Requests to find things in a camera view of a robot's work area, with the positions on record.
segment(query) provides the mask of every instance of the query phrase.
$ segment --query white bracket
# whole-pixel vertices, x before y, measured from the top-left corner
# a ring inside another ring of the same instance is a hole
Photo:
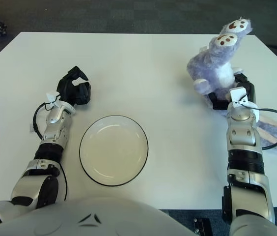
[[[232,106],[234,108],[241,107],[241,106],[246,106],[248,108],[251,108],[251,110],[255,114],[256,122],[259,121],[260,111],[253,109],[253,108],[258,109],[258,106],[255,103],[248,101],[247,91],[244,87],[231,88],[230,96],[232,100]]]
[[[60,101],[60,98],[61,98],[60,93],[57,91],[50,91],[47,93],[47,99],[50,102],[50,106],[56,106],[59,108],[63,107],[63,110],[67,110],[71,114],[74,114],[75,108],[67,102]]]

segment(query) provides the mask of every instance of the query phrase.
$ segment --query black joint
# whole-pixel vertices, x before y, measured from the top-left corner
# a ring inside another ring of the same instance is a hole
[[[59,183],[55,176],[48,176],[41,185],[36,208],[55,203],[58,195]]]
[[[252,171],[264,174],[262,154],[255,151],[234,149],[228,152],[229,169]]]
[[[34,159],[46,159],[60,163],[62,153],[63,147],[61,147],[59,144],[41,144],[35,154]]]
[[[21,206],[29,206],[31,203],[32,203],[33,199],[30,198],[30,197],[14,197],[12,200],[11,200],[11,203],[13,205],[21,205]]]
[[[225,186],[223,188],[222,219],[227,224],[231,224],[232,222],[232,200],[230,186]]]

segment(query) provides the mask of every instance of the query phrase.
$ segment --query white plate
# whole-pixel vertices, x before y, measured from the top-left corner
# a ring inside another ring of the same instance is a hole
[[[133,180],[147,160],[148,142],[142,128],[123,116],[109,116],[93,123],[80,145],[80,161],[86,174],[106,186]]]

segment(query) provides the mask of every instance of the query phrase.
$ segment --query stuffed bunny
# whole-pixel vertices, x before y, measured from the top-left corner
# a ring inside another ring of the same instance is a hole
[[[233,21],[225,25],[220,35],[210,41],[208,49],[189,61],[187,70],[194,80],[194,89],[204,95],[210,107],[212,103],[208,94],[212,92],[218,100],[230,101],[229,89],[236,87],[234,74],[242,72],[239,68],[232,68],[230,60],[239,48],[241,40],[251,31],[250,20]],[[260,116],[257,126],[263,147],[277,142],[276,121]]]

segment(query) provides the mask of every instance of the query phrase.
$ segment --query plate rim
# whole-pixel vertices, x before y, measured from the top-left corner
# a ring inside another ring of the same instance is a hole
[[[93,124],[95,124],[96,122],[100,121],[101,119],[104,119],[104,118],[107,118],[107,117],[125,117],[125,118],[128,118],[128,119],[132,120],[133,122],[135,122],[135,123],[141,128],[141,130],[143,131],[144,136],[145,136],[145,138],[146,138],[147,153],[146,153],[146,159],[145,159],[144,164],[142,165],[142,168],[140,169],[140,171],[139,171],[132,179],[130,179],[130,180],[124,182],[124,183],[121,183],[121,184],[108,185],[108,184],[104,184],[104,183],[100,183],[100,182],[96,181],[95,179],[93,179],[93,178],[87,173],[87,171],[85,170],[85,168],[84,168],[84,166],[83,166],[83,164],[82,164],[82,160],[81,160],[81,145],[82,145],[82,141],[83,141],[83,138],[84,138],[85,134],[86,134],[87,131],[91,128],[91,126],[93,126]],[[82,166],[84,172],[87,174],[87,176],[88,176],[91,180],[93,180],[94,182],[96,182],[96,183],[98,183],[98,184],[100,184],[100,185],[102,185],[102,186],[107,186],[107,187],[118,187],[118,186],[122,186],[122,185],[125,185],[125,184],[131,182],[132,180],[134,180],[134,179],[141,173],[141,171],[144,169],[145,164],[146,164],[146,162],[147,162],[148,152],[149,152],[149,145],[148,145],[147,135],[146,135],[144,129],[140,126],[139,123],[137,123],[135,120],[133,120],[132,118],[127,117],[127,116],[123,116],[123,115],[109,115],[109,116],[101,117],[101,118],[99,118],[98,120],[94,121],[94,122],[87,128],[87,130],[84,132],[84,134],[83,134],[83,136],[82,136],[82,139],[81,139],[81,142],[80,142],[80,147],[79,147],[79,159],[80,159],[80,163],[81,163],[81,166]]]

